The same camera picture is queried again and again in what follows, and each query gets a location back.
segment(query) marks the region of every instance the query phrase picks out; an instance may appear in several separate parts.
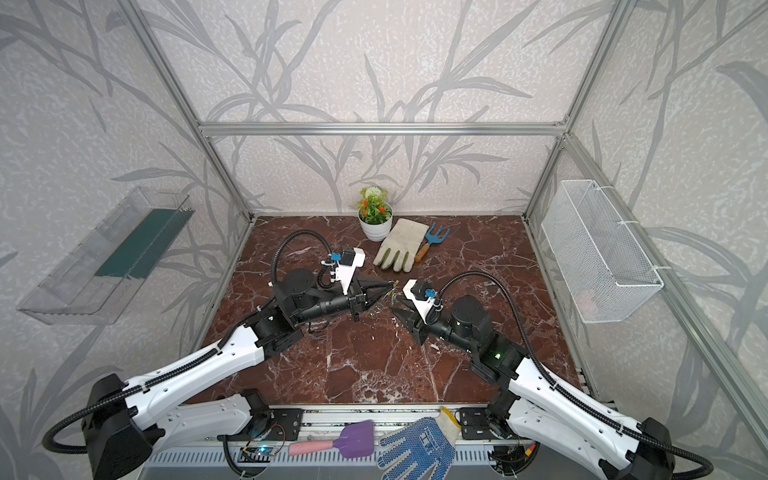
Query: green mat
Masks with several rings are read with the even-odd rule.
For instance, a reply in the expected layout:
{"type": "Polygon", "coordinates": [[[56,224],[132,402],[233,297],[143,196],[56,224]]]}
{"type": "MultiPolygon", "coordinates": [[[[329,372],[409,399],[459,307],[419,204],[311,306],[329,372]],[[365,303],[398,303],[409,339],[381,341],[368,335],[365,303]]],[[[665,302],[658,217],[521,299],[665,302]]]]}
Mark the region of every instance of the green mat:
{"type": "Polygon", "coordinates": [[[96,276],[122,278],[130,274],[146,279],[193,213],[194,210],[168,208],[151,210],[99,267],[96,276]]]}

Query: flower pot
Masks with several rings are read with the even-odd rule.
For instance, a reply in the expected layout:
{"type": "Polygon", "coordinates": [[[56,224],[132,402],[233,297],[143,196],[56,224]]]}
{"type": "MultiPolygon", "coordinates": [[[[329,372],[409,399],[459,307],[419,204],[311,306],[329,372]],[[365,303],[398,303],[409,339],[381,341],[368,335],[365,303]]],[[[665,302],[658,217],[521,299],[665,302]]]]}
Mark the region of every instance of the flower pot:
{"type": "Polygon", "coordinates": [[[360,220],[360,212],[357,213],[357,220],[360,222],[362,231],[366,234],[368,240],[372,240],[374,242],[380,242],[384,240],[387,235],[389,235],[389,231],[392,229],[392,217],[394,217],[394,214],[392,214],[389,220],[384,223],[379,225],[368,225],[364,221],[360,220]]]}

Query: glove cuff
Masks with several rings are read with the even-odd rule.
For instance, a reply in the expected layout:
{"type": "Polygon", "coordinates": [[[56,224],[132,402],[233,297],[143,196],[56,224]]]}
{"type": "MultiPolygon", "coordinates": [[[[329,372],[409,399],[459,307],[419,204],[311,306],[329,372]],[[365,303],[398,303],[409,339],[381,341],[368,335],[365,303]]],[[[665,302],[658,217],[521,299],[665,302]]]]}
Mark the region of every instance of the glove cuff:
{"type": "Polygon", "coordinates": [[[453,413],[446,407],[442,407],[440,409],[440,415],[438,415],[435,421],[442,434],[445,435],[445,439],[451,444],[451,447],[455,446],[458,436],[462,433],[462,427],[459,425],[453,413]]]}

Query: red marble tabletop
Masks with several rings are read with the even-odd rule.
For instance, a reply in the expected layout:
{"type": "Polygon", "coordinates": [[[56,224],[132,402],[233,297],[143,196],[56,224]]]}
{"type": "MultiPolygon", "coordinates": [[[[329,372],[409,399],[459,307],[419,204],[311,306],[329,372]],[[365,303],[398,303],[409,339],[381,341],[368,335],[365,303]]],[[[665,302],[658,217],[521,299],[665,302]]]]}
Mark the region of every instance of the red marble tabletop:
{"type": "MultiPolygon", "coordinates": [[[[372,265],[380,243],[367,240],[355,217],[265,217],[259,219],[237,264],[204,345],[271,294],[270,261],[280,241],[299,228],[321,233],[334,250],[360,247],[366,263],[359,278],[430,280],[440,288],[466,270],[485,270],[506,282],[518,305],[538,358],[566,381],[578,385],[573,360],[520,217],[410,217],[450,227],[445,242],[434,245],[410,273],[372,265]]],[[[317,271],[322,245],[313,237],[293,240],[281,256],[280,273],[305,267],[317,271]]],[[[497,287],[479,277],[462,279],[446,293],[446,305],[465,294],[476,296],[491,312],[495,328],[520,342],[515,321],[497,287]]],[[[498,387],[469,370],[468,353],[430,336],[416,345],[389,312],[389,298],[354,323],[346,313],[323,328],[305,327],[304,337],[290,349],[258,366],[217,383],[192,399],[206,402],[243,389],[259,389],[265,402],[488,402],[498,387]]]]}

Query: purple shovel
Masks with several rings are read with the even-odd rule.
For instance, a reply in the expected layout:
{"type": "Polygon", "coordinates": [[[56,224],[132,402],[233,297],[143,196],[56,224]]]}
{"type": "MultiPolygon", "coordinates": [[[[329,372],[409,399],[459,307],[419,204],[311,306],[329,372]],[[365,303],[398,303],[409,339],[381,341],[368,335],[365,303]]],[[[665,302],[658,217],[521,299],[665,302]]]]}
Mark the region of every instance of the purple shovel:
{"type": "Polygon", "coordinates": [[[322,452],[339,449],[344,458],[367,457],[373,453],[373,420],[347,425],[336,440],[298,442],[288,447],[288,455],[322,452]]]}

